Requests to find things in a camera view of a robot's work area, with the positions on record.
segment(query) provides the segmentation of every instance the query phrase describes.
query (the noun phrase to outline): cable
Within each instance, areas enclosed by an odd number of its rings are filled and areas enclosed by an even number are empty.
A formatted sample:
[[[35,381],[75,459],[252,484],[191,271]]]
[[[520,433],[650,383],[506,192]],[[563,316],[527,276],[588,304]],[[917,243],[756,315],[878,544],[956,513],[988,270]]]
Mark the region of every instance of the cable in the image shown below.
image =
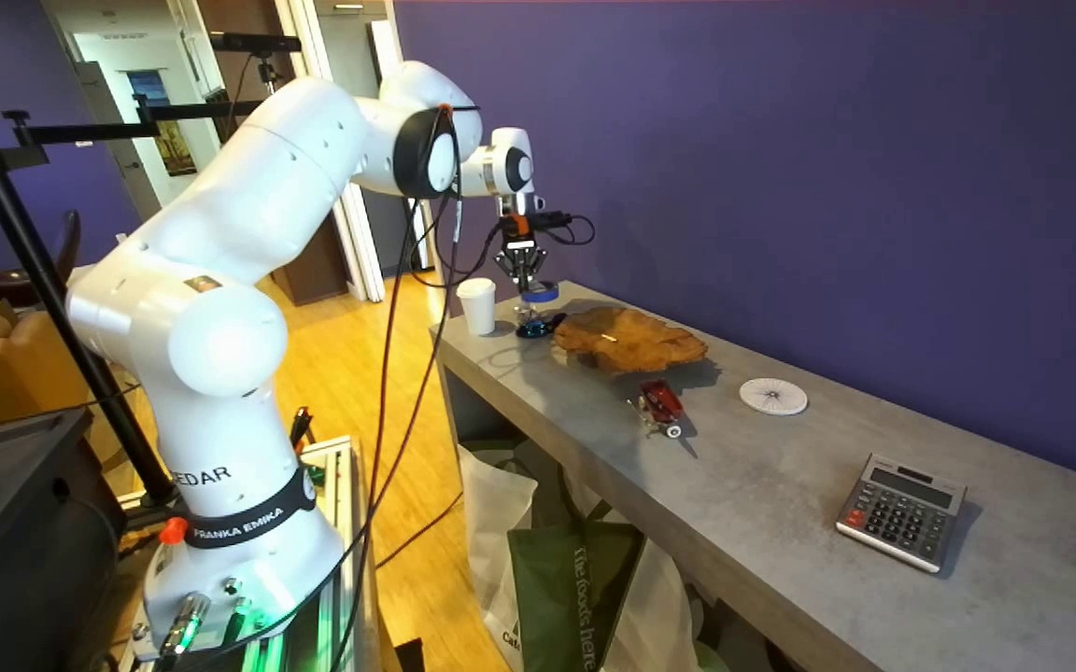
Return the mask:
[[[507,227],[507,220],[502,218],[489,227],[479,256],[470,260],[470,270],[459,270],[455,260],[441,256],[454,270],[449,285],[464,285],[467,276],[482,271],[486,260],[489,260],[489,249],[506,237],[506,227]],[[536,227],[536,239],[546,237],[546,239],[555,239],[560,246],[589,246],[598,239],[598,223],[589,218],[584,218],[584,213],[542,209],[542,213],[531,213],[531,227]]]
[[[449,125],[454,125],[449,116],[436,116],[430,139],[436,139],[441,131],[454,131]],[[455,152],[454,152],[454,158],[455,158],[455,183],[454,183],[454,192],[459,192],[459,139],[454,134],[454,142],[455,142]],[[434,223],[428,227],[428,237],[441,223],[454,192],[441,195],[436,218],[434,218]],[[410,253],[410,246],[420,246],[420,243],[424,243],[424,239],[405,237],[405,243],[401,243],[401,270],[409,265],[409,253]],[[420,393],[415,393],[415,403],[410,403],[410,414],[409,414],[401,449],[395,449],[395,454],[394,454],[394,464],[389,464],[389,474],[385,474],[385,483],[381,483],[385,424],[389,424],[389,361],[394,361],[401,285],[405,285],[405,281],[395,281],[394,293],[389,293],[389,326],[385,326],[385,346],[381,346],[376,446],[375,446],[371,508],[365,508],[363,529],[375,529],[375,514],[381,513],[381,505],[385,505],[385,497],[389,497],[389,484],[394,484],[394,477],[401,474],[401,464],[405,464],[405,454],[409,454],[409,449],[410,449],[410,433],[415,433],[415,424],[420,424],[420,411],[424,411],[424,401],[428,401],[428,388],[430,388],[430,373],[434,373],[434,365],[436,365],[436,342],[441,342],[441,330],[444,330],[444,310],[441,310],[441,321],[436,321],[434,341],[430,341],[428,373],[424,373],[424,381],[420,381]],[[350,619],[349,619],[344,640],[340,640],[340,646],[337,646],[337,663],[344,660],[349,641],[350,641],[350,636],[354,636],[359,602],[363,602],[365,556],[371,556],[371,554],[363,550],[363,556],[359,556],[359,575],[354,575],[354,597],[350,597]]]
[[[464,500],[464,484],[428,526],[420,526],[409,541],[401,541],[394,554],[385,554],[376,559],[376,573],[389,568],[401,554],[409,554],[420,538],[428,538],[436,523],[444,523],[455,513],[459,500]]]

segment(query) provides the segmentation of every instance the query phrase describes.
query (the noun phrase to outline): table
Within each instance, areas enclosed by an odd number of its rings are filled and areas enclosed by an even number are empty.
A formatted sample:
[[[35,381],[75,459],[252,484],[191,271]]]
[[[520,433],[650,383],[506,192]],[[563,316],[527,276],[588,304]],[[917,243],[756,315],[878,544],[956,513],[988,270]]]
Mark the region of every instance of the table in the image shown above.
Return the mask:
[[[563,285],[550,310],[602,304],[619,300]],[[455,436],[507,423],[805,667],[1076,667],[1076,472],[698,330],[711,357],[660,373],[692,417],[669,442],[627,403],[644,376],[608,381],[511,326],[506,300],[492,337],[444,330]],[[812,407],[758,414],[739,401],[753,376]],[[872,452],[967,484],[946,575],[833,529]]]

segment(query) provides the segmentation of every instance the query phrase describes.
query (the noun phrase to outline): calculator keypad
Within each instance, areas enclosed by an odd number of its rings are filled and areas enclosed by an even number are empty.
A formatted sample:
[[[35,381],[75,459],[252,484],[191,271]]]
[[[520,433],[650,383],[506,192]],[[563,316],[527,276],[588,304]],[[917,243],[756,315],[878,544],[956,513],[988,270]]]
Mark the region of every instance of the calculator keypad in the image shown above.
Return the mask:
[[[883,484],[858,483],[838,520],[841,529],[872,541],[927,573],[941,568],[953,514]]]

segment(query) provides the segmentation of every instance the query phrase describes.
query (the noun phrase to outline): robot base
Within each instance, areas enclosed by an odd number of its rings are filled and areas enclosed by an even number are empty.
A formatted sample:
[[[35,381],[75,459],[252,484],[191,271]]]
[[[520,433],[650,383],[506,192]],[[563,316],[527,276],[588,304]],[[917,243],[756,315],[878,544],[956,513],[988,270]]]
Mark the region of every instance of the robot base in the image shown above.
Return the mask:
[[[329,582],[340,556],[344,541],[319,508],[229,550],[166,541],[145,573],[136,658],[218,650],[237,617],[246,617],[243,636],[289,626],[299,604]]]

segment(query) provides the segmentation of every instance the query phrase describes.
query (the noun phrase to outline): disc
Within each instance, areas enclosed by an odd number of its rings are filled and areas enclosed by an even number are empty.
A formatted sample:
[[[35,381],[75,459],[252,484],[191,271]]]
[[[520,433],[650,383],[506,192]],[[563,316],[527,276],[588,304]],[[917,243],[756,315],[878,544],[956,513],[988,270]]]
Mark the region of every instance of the disc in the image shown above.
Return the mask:
[[[739,401],[763,414],[805,414],[809,393],[782,376],[753,376],[739,383]]]

